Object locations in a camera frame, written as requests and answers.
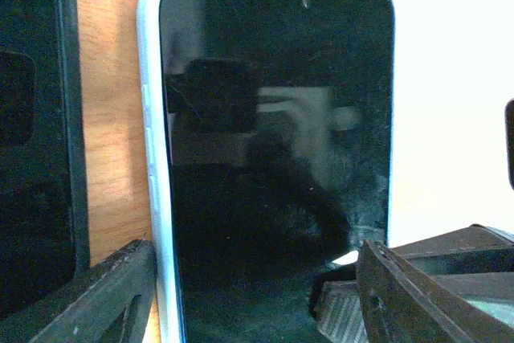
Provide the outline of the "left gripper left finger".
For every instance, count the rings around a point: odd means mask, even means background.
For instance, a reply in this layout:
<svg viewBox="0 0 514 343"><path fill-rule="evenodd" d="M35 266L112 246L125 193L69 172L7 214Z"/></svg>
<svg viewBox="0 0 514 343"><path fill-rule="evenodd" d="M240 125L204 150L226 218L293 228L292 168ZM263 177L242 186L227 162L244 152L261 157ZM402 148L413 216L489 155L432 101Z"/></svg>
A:
<svg viewBox="0 0 514 343"><path fill-rule="evenodd" d="M1 322L2 342L142 342L156 290L152 242L135 239Z"/></svg>

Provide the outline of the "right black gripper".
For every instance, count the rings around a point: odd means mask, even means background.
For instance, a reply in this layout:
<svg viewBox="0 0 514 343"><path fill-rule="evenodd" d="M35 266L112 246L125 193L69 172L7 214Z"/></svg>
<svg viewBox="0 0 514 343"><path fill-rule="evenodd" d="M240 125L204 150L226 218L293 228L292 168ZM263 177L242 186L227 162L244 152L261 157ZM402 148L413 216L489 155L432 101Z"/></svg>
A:
<svg viewBox="0 0 514 343"><path fill-rule="evenodd" d="M504 110L514 189L514 99ZM389 248L316 278L312 316L331 342L511 342L513 236L478 224Z"/></svg>

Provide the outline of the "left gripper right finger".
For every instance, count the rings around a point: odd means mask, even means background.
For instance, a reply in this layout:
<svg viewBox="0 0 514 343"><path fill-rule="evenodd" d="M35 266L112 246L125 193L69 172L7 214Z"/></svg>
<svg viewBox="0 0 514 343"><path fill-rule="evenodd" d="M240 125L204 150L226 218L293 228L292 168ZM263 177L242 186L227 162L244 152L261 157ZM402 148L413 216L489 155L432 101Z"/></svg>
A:
<svg viewBox="0 0 514 343"><path fill-rule="evenodd" d="M400 255L367 241L357 284L371 342L511 342L513 328L478 307L513 314L513 247Z"/></svg>

